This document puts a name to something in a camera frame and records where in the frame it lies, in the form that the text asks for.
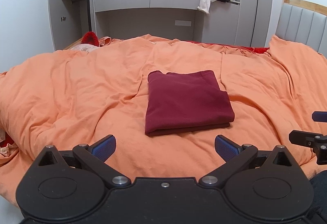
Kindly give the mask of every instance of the folded clothing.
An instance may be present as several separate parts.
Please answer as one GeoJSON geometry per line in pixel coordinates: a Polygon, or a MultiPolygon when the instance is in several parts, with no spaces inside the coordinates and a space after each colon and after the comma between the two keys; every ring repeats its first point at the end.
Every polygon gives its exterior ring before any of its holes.
{"type": "Polygon", "coordinates": [[[220,90],[211,70],[192,74],[154,71],[148,83],[148,136],[224,128],[234,121],[228,94],[220,90]]]}

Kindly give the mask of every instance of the blue gripper pad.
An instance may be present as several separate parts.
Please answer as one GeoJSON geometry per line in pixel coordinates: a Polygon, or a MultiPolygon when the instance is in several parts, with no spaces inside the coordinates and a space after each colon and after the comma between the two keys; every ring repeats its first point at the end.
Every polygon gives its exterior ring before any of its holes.
{"type": "Polygon", "coordinates": [[[108,135],[89,148],[92,155],[105,162],[116,150],[116,138],[108,135]]]}
{"type": "Polygon", "coordinates": [[[314,111],[312,120],[315,122],[327,123],[327,111],[314,111]]]}
{"type": "Polygon", "coordinates": [[[240,154],[243,149],[223,135],[218,135],[215,139],[215,150],[224,161],[228,162],[240,154]]]}

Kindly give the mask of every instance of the gray upholstered headboard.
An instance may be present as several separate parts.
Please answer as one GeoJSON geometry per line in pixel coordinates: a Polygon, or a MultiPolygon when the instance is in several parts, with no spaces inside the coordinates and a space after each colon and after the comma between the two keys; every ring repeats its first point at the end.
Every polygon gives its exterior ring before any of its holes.
{"type": "Polygon", "coordinates": [[[303,0],[283,0],[276,35],[304,43],[327,57],[327,7],[303,0]]]}

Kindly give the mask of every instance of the orange blanket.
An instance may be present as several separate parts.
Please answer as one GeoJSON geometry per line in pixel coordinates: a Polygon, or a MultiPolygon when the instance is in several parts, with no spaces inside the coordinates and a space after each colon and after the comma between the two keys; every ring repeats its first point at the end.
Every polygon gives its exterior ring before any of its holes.
{"type": "Polygon", "coordinates": [[[107,163],[132,179],[205,175],[223,164],[214,149],[217,134],[261,150],[284,144],[312,177],[326,167],[316,165],[309,148],[291,145],[288,134],[327,133],[327,124],[311,120],[313,111],[327,110],[326,79],[322,55],[276,36],[264,54],[146,35],[90,53],[37,55],[0,75],[0,128],[19,147],[0,155],[0,194],[15,203],[19,181],[45,145],[67,150],[107,134],[117,139],[107,163]],[[231,127],[146,136],[147,76],[155,70],[213,70],[235,112],[231,127]]]}

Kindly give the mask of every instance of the white floor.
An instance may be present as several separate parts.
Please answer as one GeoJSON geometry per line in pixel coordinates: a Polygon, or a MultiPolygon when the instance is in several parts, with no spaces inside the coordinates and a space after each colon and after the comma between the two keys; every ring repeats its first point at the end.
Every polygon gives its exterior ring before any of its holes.
{"type": "Polygon", "coordinates": [[[0,217],[1,223],[6,224],[19,224],[23,219],[20,210],[2,196],[0,196],[0,217]]]}

